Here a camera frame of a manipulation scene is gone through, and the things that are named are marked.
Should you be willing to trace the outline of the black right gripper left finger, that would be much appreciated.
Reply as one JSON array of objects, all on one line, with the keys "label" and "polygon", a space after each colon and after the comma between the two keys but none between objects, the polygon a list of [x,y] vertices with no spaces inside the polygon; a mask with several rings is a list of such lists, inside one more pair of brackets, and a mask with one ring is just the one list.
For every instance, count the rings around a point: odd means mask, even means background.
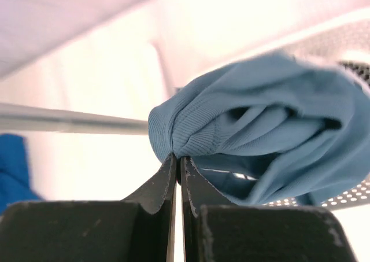
[{"label": "black right gripper left finger", "polygon": [[172,261],[176,157],[121,201],[24,201],[1,216],[1,260]]}]

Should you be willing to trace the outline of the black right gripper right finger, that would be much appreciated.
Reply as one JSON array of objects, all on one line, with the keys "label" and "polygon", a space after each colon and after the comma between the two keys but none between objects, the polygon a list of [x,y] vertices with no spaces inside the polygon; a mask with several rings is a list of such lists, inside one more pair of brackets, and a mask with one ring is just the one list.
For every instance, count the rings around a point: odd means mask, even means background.
[{"label": "black right gripper right finger", "polygon": [[346,262],[356,257],[329,211],[309,206],[237,206],[180,160],[185,261]]}]

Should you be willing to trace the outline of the light blue tank top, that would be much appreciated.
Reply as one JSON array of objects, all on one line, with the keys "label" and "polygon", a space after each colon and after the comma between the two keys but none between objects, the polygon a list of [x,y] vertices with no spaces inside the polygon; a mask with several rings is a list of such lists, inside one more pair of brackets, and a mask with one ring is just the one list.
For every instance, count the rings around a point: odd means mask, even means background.
[{"label": "light blue tank top", "polygon": [[230,201],[319,206],[369,175],[369,95],[350,73],[270,53],[206,73],[149,114],[159,160],[189,156]]}]

